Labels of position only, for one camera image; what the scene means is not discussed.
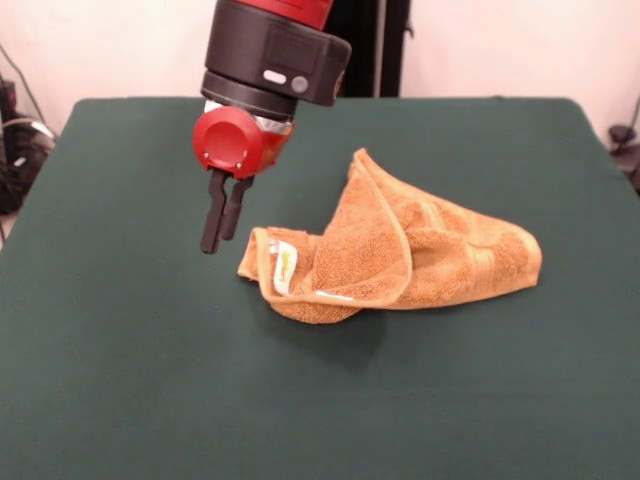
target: towel tag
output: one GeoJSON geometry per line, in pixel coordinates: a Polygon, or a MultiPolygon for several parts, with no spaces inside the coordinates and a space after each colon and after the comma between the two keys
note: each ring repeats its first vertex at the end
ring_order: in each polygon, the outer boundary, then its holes
{"type": "Polygon", "coordinates": [[[278,254],[273,274],[273,286],[280,295],[288,297],[291,295],[289,292],[291,279],[298,263],[298,250],[293,245],[279,240],[272,241],[269,249],[272,254],[278,254]]]}

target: green tablecloth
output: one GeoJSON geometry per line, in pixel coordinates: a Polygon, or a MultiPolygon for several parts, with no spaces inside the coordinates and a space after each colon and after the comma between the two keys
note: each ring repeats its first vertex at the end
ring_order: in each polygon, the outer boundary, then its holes
{"type": "Polygon", "coordinates": [[[196,99],[82,102],[0,254],[0,477],[637,479],[640,206],[564,100],[301,106],[235,243],[199,251],[196,99]],[[252,226],[321,232],[352,153],[518,223],[540,286],[285,320],[252,226]]]}

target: crumpled towel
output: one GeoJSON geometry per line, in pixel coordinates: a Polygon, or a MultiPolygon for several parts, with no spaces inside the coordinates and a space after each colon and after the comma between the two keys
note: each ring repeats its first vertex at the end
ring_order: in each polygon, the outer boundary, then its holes
{"type": "Polygon", "coordinates": [[[508,294],[537,285],[541,265],[527,231],[401,182],[361,149],[324,235],[255,228],[238,274],[281,315],[330,324],[508,294]]]}

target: gray button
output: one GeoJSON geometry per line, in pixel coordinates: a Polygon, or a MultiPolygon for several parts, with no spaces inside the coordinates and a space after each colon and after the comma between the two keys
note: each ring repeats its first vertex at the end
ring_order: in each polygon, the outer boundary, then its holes
{"type": "Polygon", "coordinates": [[[309,81],[304,77],[296,77],[291,82],[291,88],[296,93],[304,93],[309,88],[309,81]]]}

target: black cable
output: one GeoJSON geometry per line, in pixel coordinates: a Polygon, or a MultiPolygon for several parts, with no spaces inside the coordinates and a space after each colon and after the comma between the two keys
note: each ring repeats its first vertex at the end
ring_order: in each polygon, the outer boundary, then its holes
{"type": "Polygon", "coordinates": [[[626,146],[627,143],[629,143],[629,141],[631,141],[631,135],[633,134],[633,126],[636,124],[636,122],[638,121],[638,115],[640,114],[640,96],[638,97],[638,102],[636,103],[636,111],[633,114],[633,120],[631,120],[631,123],[629,124],[629,130],[627,131],[627,136],[625,137],[624,141],[622,142],[623,146],[626,146]]]}
{"type": "Polygon", "coordinates": [[[16,73],[20,77],[20,80],[22,80],[22,84],[24,85],[24,89],[27,91],[27,95],[29,95],[29,98],[31,99],[31,102],[33,103],[33,106],[36,108],[36,111],[38,112],[38,115],[40,116],[40,120],[42,120],[42,123],[46,123],[45,120],[44,120],[44,115],[42,114],[42,110],[40,110],[40,105],[38,105],[38,102],[36,101],[36,97],[33,96],[33,92],[31,92],[31,88],[29,88],[29,84],[27,83],[27,79],[24,78],[24,74],[22,73],[22,70],[20,70],[20,68],[18,68],[18,66],[15,64],[15,62],[11,59],[11,57],[9,56],[7,51],[2,46],[2,43],[0,43],[0,52],[2,52],[2,55],[4,56],[4,58],[7,59],[7,62],[9,62],[9,65],[11,65],[13,67],[13,69],[16,71],[16,73]]]}

